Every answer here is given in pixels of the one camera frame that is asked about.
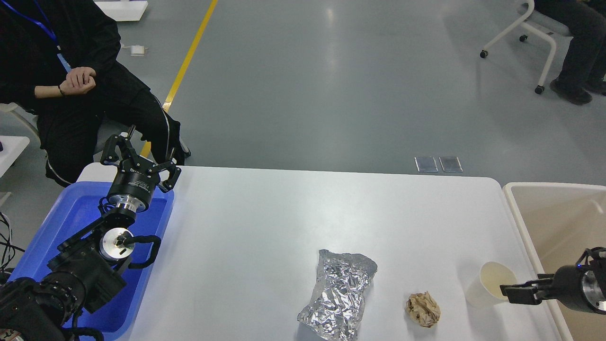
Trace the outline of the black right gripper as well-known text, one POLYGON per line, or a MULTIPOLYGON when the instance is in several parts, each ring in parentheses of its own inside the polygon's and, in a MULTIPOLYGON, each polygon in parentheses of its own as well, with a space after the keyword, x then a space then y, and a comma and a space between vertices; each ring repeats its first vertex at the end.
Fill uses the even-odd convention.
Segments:
POLYGON ((555 274, 537 274, 521 284, 500 285, 511 304, 539 305, 554 295, 544 288, 552 284, 556 299, 568 309, 604 315, 606 294, 606 250, 586 249, 574 265, 562 266, 555 274))

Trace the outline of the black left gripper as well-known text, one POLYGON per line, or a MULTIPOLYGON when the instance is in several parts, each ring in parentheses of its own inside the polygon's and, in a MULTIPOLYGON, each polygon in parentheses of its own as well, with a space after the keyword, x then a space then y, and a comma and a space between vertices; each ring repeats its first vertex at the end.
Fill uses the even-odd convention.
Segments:
POLYGON ((100 163, 118 168, 108 202, 132 212, 143 212, 149 209, 156 187, 163 193, 175 188, 182 169, 173 161, 175 148, 169 151, 169 161, 158 165, 147 158, 138 158, 131 143, 135 128, 130 126, 126 132, 111 135, 105 142, 100 163), (147 173, 152 167, 153 173, 147 173))

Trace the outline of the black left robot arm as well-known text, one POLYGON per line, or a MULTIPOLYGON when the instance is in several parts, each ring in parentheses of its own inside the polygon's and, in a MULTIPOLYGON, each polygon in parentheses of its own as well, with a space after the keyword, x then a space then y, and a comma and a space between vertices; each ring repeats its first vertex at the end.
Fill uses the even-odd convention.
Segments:
POLYGON ((130 126, 106 140, 100 162, 116 166, 117 174, 99 200, 99 218, 58 245, 41 281, 19 277, 1 286, 3 341, 78 341, 82 335, 102 341, 102 332, 78 327, 78 318, 117 296, 127 285, 127 269, 145 269, 156 261, 161 238, 134 235, 130 226, 149 209, 156 188, 173 190, 181 170, 172 160, 174 150, 163 163, 137 154, 134 131, 130 126))

